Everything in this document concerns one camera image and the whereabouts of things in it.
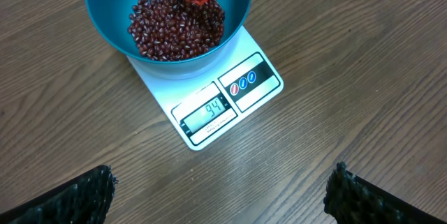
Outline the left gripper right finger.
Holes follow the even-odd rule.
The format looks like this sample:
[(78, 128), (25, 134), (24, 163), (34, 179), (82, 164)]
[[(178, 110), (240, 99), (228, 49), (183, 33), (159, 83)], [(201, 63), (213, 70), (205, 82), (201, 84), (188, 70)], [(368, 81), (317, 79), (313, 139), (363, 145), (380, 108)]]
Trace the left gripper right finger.
[(343, 162), (329, 176), (323, 203), (338, 224), (446, 224), (349, 172)]

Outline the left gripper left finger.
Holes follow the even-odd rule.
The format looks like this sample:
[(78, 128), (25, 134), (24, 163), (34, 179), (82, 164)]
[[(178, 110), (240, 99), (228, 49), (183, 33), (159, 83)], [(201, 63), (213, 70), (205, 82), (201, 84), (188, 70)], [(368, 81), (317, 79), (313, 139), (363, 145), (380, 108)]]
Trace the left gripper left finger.
[(118, 180), (99, 165), (66, 183), (1, 214), (12, 224), (103, 224)]

